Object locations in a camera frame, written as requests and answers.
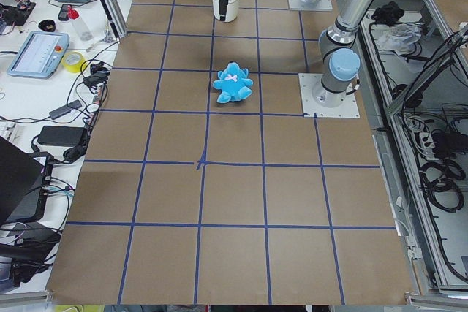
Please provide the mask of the black laptop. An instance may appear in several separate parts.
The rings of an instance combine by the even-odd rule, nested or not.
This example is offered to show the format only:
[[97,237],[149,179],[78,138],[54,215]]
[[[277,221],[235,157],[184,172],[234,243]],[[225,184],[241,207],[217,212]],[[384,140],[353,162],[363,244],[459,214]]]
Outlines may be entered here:
[[53,157],[48,152],[25,153],[1,139],[1,223],[40,220],[47,201]]

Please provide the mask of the blue teddy bear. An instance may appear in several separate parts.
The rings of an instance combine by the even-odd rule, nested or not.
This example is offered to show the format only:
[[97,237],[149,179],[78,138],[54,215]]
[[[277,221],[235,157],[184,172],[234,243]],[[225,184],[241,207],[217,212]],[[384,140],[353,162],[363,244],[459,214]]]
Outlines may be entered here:
[[218,71],[218,79],[213,81],[213,87],[221,91],[217,102],[238,102],[251,96],[253,81],[248,78],[248,74],[247,68],[240,68],[234,61],[230,61],[223,71]]

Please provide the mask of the black power adapter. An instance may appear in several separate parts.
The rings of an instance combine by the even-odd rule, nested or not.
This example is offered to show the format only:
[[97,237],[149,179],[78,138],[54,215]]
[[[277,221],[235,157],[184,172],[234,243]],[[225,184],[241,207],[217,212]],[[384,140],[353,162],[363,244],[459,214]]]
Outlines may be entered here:
[[83,127],[75,126],[43,126],[37,142],[40,145],[75,147],[80,144],[85,131]]

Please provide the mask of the white lidded trash can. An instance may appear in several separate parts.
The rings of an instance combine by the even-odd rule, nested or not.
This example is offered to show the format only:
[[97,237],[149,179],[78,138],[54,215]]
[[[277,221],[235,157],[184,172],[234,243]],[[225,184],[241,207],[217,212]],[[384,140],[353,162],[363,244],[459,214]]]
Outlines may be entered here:
[[[225,15],[225,22],[231,22],[237,18],[239,9],[239,0],[228,0],[227,10]],[[213,0],[214,17],[221,20],[219,11],[219,0]]]

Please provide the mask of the clear bottle red cap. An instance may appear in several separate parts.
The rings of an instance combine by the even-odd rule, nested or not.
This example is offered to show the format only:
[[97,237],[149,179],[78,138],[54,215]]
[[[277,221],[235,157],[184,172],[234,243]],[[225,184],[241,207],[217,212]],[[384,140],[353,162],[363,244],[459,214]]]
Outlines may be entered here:
[[79,15],[78,11],[74,9],[71,5],[68,6],[67,16],[77,35],[82,41],[89,41],[93,39],[93,35],[89,30],[88,26],[86,25],[82,17]]

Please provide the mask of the yellow tape roll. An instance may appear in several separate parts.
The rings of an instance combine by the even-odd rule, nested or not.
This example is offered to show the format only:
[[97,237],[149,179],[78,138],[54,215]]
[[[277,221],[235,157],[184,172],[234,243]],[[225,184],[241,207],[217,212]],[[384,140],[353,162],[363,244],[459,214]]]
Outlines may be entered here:
[[61,64],[70,73],[80,73],[84,61],[84,56],[81,53],[70,51],[64,54]]

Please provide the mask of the blue teach pendant tablet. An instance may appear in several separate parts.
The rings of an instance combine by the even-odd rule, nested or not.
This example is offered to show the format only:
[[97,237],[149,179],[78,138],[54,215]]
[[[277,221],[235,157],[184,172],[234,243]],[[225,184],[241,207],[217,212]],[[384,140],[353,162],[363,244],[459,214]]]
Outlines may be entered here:
[[68,47],[69,35],[66,33],[33,31],[13,59],[7,74],[47,79],[58,68]]

